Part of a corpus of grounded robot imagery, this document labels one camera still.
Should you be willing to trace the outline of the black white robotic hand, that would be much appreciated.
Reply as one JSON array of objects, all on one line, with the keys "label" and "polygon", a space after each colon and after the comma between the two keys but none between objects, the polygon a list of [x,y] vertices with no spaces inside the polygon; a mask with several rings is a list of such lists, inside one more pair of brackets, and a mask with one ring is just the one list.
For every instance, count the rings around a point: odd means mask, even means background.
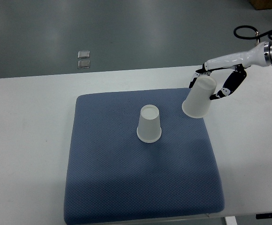
[{"label": "black white robotic hand", "polygon": [[233,72],[226,79],[222,88],[210,96],[210,100],[224,98],[233,94],[247,77],[246,68],[252,65],[266,67],[270,64],[269,43],[262,42],[249,51],[233,53],[206,61],[200,69],[195,71],[189,88],[191,89],[197,78],[202,75],[210,75],[215,70],[232,69]]}]

